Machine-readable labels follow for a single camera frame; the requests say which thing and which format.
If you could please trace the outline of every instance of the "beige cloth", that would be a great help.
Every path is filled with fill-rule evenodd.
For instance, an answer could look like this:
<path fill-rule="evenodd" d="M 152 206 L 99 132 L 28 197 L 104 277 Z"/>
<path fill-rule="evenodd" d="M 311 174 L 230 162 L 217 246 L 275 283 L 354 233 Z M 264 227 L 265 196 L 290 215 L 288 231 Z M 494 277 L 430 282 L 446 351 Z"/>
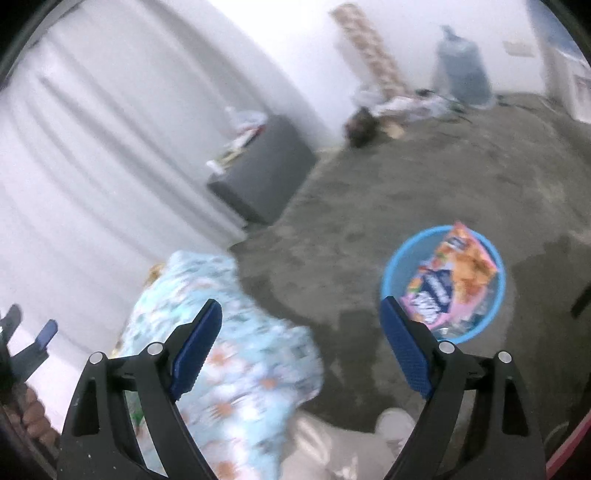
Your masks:
<path fill-rule="evenodd" d="M 411 96 L 396 61 L 388 53 L 382 37 L 373 28 L 365 13 L 355 4 L 343 4 L 330 14 L 361 53 L 384 96 L 388 100 L 396 96 Z"/>
<path fill-rule="evenodd" d="M 338 429 L 297 411 L 289 425 L 281 480 L 383 480 L 396 458 L 381 436 Z"/>

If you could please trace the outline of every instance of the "white wall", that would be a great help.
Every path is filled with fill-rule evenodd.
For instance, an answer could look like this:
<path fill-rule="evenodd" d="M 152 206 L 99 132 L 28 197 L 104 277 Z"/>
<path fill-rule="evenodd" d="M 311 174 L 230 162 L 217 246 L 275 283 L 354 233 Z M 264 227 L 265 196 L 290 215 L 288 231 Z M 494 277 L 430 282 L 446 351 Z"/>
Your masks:
<path fill-rule="evenodd" d="M 335 47 L 328 12 L 340 0 L 209 0 L 275 61 L 318 116 L 340 135 L 359 84 Z M 478 42 L 497 92 L 544 91 L 542 62 L 523 0 L 358 0 L 409 85 L 430 87 L 440 25 Z M 502 42 L 532 45 L 534 58 L 511 57 Z"/>

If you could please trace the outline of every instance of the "floor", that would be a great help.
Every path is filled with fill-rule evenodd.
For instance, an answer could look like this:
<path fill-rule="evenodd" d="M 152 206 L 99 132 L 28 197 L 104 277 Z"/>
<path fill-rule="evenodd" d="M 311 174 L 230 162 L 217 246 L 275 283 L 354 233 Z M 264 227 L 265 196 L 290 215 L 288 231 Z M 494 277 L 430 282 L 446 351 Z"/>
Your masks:
<path fill-rule="evenodd" d="M 314 333 L 326 383 L 307 410 L 363 431 L 390 406 L 418 417 L 378 324 L 382 270 L 412 234 L 460 219 L 496 245 L 508 276 L 497 318 L 463 351 L 513 354 L 543 435 L 567 418 L 591 365 L 591 312 L 568 314 L 591 280 L 591 163 L 564 113 L 535 96 L 505 102 L 342 151 L 275 225 L 234 247 L 247 293 Z"/>

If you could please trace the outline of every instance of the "plastic bag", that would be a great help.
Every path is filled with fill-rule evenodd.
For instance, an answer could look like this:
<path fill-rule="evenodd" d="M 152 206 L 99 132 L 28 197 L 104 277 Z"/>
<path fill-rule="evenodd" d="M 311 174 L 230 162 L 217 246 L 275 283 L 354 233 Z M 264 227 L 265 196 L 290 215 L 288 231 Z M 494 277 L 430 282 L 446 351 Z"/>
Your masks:
<path fill-rule="evenodd" d="M 226 107 L 226 113 L 230 117 L 230 124 L 238 135 L 242 135 L 247 130 L 260 128 L 267 123 L 268 115 L 256 110 L 236 111 L 234 107 Z"/>

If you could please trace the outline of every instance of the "blue gripper pad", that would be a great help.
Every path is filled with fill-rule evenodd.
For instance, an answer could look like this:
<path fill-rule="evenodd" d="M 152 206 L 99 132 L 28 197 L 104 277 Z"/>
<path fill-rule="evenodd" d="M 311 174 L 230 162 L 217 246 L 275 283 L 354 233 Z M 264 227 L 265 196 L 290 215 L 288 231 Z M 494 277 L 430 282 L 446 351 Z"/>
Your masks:
<path fill-rule="evenodd" d="M 222 327 L 222 307 L 210 300 L 210 307 L 200 312 L 196 326 L 172 364 L 172 382 L 168 392 L 174 401 L 191 391 L 203 363 Z"/>
<path fill-rule="evenodd" d="M 392 301 L 395 301 L 392 297 L 382 300 L 380 306 L 382 330 L 390 342 L 390 347 L 404 372 L 408 385 L 419 392 L 423 398 L 429 398 L 433 390 L 429 380 L 429 363 L 391 303 Z"/>

